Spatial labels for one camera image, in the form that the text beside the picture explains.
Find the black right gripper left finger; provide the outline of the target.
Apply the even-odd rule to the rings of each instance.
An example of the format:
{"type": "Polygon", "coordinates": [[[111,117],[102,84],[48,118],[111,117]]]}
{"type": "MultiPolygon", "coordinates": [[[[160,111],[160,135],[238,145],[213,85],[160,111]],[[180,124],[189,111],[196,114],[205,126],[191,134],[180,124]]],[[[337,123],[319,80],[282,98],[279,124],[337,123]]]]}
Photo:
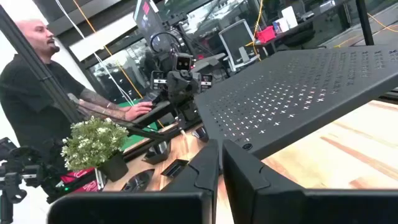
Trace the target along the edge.
{"type": "Polygon", "coordinates": [[[219,147],[211,139],[162,190],[70,194],[50,207],[47,223],[214,223],[218,176],[219,147]]]}

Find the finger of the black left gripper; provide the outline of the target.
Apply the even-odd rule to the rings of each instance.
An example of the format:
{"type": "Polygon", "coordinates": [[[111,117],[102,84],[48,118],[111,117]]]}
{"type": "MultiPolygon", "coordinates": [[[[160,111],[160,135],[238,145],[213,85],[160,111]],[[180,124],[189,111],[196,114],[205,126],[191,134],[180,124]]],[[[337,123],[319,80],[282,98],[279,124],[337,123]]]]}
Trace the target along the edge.
{"type": "Polygon", "coordinates": [[[152,71],[150,77],[150,88],[152,90],[163,90],[167,87],[167,76],[162,71],[152,71]]]}
{"type": "Polygon", "coordinates": [[[206,91],[207,89],[211,88],[213,84],[213,75],[200,75],[200,89],[201,92],[206,91]]]}

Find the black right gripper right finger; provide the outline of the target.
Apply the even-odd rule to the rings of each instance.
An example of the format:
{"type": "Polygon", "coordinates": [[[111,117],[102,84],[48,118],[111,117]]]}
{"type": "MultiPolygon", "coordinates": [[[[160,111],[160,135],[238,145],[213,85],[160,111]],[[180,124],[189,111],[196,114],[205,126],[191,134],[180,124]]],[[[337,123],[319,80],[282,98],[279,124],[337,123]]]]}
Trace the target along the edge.
{"type": "Polygon", "coordinates": [[[396,190],[305,189],[230,140],[222,155],[235,223],[397,224],[396,190]]]}

